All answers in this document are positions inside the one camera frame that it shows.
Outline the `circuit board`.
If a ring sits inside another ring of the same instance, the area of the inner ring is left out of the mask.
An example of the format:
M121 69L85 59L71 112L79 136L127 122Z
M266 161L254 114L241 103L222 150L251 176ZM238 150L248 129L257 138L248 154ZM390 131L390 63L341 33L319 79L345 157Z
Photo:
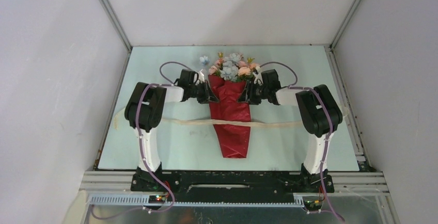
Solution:
M304 207L303 210L307 214L312 213L320 213L323 206L323 201L321 200L315 200L315 201L304 201Z
M150 204L163 204L167 200L167 197L164 195L149 195L148 203Z

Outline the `cream ribbon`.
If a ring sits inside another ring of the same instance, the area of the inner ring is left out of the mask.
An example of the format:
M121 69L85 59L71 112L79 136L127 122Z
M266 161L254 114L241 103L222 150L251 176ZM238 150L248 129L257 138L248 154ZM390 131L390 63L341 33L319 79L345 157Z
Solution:
M216 119L202 119L202 120L180 120L180 119L169 119L162 118L162 121L171 122L182 125L235 125L235 126L245 126L245 127L259 127L259 128L284 128L284 127L296 127L303 126L303 121L292 121L292 122L279 122L279 123L264 123L264 122L242 122L242 121L225 121Z

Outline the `blue flower stem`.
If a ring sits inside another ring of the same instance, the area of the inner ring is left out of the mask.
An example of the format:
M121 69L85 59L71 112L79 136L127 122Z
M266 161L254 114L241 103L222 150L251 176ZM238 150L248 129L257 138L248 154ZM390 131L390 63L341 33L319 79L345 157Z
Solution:
M236 82L238 78L238 64L242 59L242 54L231 53L223 58L220 77L226 81Z

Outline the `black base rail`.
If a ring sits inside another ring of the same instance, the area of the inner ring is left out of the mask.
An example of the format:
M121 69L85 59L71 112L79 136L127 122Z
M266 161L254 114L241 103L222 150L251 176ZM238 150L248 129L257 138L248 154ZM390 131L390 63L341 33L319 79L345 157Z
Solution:
M162 170L154 175L137 169L131 191L163 192L179 203L293 203L294 194L334 192L332 177L293 171Z

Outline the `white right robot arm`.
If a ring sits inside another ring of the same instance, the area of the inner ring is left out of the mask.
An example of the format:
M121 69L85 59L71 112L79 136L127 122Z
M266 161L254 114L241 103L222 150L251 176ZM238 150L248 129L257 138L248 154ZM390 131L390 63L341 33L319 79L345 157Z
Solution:
M238 98L239 103L250 105L258 105L262 100L274 105L298 107L302 124L309 133L300 184L307 192L315 191L327 172L326 159L332 136L343 121L340 107L328 86L282 86L276 70L267 70L246 82Z

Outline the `right circuit board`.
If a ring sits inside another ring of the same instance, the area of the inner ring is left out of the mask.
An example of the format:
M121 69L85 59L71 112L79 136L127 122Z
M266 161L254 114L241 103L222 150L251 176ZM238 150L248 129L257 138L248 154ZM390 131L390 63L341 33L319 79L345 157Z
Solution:
M307 214L312 213L320 213L323 206L323 201L321 200L315 200L315 201L304 201L304 207L303 210Z

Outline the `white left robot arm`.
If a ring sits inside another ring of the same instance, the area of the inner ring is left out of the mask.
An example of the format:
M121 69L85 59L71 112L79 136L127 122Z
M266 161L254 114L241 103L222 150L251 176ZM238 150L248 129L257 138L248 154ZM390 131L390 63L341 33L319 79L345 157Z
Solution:
M147 171L143 184L150 191L163 185L163 177L156 173L161 169L156 129L162 120L166 103L179 103L194 98L200 104L217 103L202 71L183 69L180 77L171 84L138 82L124 109L124 118L135 130L139 141L140 162L138 168Z

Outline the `red wrapping paper sheet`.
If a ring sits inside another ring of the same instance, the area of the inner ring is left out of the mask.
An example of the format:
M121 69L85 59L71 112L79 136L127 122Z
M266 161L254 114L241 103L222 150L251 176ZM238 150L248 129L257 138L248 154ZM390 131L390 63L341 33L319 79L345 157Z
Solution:
M209 103L210 116L214 120L250 122L249 104L239 103L238 98L243 93L245 82L231 82L219 76L208 76L209 85L218 103ZM248 153L251 128L231 124L215 124L222 157L246 158Z

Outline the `pink rose stem with blue bud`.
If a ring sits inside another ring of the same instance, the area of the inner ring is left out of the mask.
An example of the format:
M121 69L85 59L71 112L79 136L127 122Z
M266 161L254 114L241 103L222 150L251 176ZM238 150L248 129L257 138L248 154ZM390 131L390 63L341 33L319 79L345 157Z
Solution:
M202 67L208 67L208 65L210 64L210 58L208 56L201 56L199 58L199 63L201 64Z

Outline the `peach rose stem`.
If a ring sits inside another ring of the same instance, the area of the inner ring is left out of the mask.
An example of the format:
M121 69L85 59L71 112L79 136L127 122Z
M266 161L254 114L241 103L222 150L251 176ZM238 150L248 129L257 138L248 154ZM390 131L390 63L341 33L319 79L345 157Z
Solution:
M253 77L253 74L260 69L260 64L256 63L255 58L252 57L242 58L237 65L239 78Z

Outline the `left circuit board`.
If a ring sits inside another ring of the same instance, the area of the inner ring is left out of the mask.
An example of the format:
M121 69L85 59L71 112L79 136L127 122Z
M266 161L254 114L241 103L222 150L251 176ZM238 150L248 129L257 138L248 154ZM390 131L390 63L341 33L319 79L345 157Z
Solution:
M167 197L164 195L149 195L148 203L150 204L163 204L167 200Z

